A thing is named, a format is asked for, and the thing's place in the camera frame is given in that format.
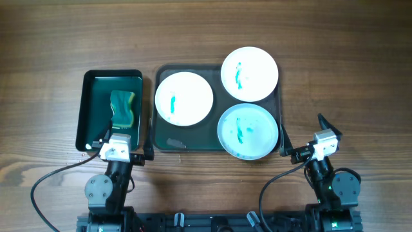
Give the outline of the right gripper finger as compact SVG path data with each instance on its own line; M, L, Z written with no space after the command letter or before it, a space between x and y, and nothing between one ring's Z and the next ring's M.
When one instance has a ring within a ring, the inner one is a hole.
M318 113L317 117L322 130L331 129L336 137L342 137L342 133L335 126L329 123L321 113Z
M293 146L292 146L292 143L290 142L290 138L283 124L280 125L280 139L281 139L280 147L279 147L280 156L286 157L286 156L291 155Z

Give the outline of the green yellow sponge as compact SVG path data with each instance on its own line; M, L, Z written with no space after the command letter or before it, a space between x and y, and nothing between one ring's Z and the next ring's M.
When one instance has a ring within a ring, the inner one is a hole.
M132 110L133 92L113 90L110 95L110 105L113 112L111 118L112 127L117 129L131 128L134 123L134 113Z

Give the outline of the grey white plate bottom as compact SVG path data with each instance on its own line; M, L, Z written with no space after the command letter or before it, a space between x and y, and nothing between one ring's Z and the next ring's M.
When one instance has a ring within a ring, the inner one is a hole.
M223 149L242 160L258 160L268 155L279 140L275 118L263 107L241 103L227 109L217 125Z

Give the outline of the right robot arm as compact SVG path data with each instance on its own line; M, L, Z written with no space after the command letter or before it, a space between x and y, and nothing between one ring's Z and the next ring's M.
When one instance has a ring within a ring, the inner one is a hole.
M304 175L318 203L304 211L303 231L362 231L359 205L361 176L349 168L333 168L329 156L339 150L342 132L318 114L321 130L305 146L294 148L283 126L280 127L281 156L292 164L304 164Z

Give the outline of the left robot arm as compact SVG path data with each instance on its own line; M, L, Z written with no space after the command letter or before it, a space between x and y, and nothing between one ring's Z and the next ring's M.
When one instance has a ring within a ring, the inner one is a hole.
M124 204L131 192L128 186L133 166L144 166L145 161L154 159L151 126L149 119L142 154L132 153L130 135L112 132L112 122L93 140L91 147L108 166L103 175L95 175L86 183L89 213L78 218L77 231L145 231L134 208Z

